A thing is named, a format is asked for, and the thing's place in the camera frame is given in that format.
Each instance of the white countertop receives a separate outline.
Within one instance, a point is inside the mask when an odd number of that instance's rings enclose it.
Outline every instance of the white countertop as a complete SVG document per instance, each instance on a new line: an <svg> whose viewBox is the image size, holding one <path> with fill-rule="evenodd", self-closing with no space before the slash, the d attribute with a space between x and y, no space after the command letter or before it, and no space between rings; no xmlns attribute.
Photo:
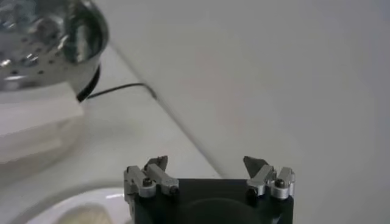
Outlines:
<svg viewBox="0 0 390 224"><path fill-rule="evenodd" d="M102 56L95 91L138 82L116 52ZM214 168L143 87L84 103L85 131L75 148L47 169L0 190L1 223L24 223L61 199L99 187L122 186L128 165L168 155L177 178L219 178Z"/></svg>

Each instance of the black cable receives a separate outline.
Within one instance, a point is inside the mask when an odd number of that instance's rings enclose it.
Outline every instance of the black cable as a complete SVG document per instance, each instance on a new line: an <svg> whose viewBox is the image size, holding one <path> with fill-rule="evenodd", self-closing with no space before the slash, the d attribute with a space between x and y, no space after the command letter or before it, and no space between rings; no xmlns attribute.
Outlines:
<svg viewBox="0 0 390 224"><path fill-rule="evenodd" d="M95 98L95 97L98 97L98 96L101 96L101 95L104 95L104 94L107 94L107 93L111 93L111 92L114 92L114 91L117 91L117 90L120 90L120 89L129 88L129 87L133 87L133 86L143 86L143 87L145 87L151 93L152 97L155 100L157 100L156 92L150 86L148 86L147 84L144 84L144 83L130 83L130 84L121 85L121 86L117 86L117 87L114 87L114 88L106 89L106 90L103 90L101 92L91 94L90 96L88 96L87 99L92 99L92 98Z"/></svg>

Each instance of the screw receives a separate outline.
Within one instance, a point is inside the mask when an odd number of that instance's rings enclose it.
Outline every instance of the screw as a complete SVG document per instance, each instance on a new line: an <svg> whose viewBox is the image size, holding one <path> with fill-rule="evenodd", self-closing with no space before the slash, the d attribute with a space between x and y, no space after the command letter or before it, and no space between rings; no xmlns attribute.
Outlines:
<svg viewBox="0 0 390 224"><path fill-rule="evenodd" d="M255 189L248 189L246 192L246 200L250 205L255 205L257 203L258 195Z"/></svg>
<svg viewBox="0 0 390 224"><path fill-rule="evenodd" d="M144 187L149 187L149 186L151 186L152 184L153 184L153 181L152 181L149 177L145 178L145 179L143 180L143 182L142 182L142 185L143 185Z"/></svg>
<svg viewBox="0 0 390 224"><path fill-rule="evenodd" d="M275 180L275 187L285 188L286 187L286 183L282 179L277 179L277 180Z"/></svg>
<svg viewBox="0 0 390 224"><path fill-rule="evenodd" d="M173 186L169 189L169 193L173 196L175 195L178 195L179 194L179 189L176 187L176 186Z"/></svg>

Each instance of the metal bowl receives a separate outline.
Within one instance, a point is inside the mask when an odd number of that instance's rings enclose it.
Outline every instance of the metal bowl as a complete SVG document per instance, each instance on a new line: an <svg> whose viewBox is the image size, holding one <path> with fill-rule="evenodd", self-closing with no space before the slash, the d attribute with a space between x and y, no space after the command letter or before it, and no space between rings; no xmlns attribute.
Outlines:
<svg viewBox="0 0 390 224"><path fill-rule="evenodd" d="M48 0L12 0L13 8L1 5L6 1L0 0L0 91L69 82L80 93L108 42L99 9L90 0L51 0L49 8L42 3Z"/></svg>

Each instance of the white plate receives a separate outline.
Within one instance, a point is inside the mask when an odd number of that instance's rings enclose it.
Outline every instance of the white plate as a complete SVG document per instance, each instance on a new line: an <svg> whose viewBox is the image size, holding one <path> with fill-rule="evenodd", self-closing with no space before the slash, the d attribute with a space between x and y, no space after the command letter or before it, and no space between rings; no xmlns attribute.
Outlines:
<svg viewBox="0 0 390 224"><path fill-rule="evenodd" d="M130 223L129 205L124 201L123 188L105 188L68 198L45 210L27 224L54 224L67 212L85 206L103 207L113 224Z"/></svg>

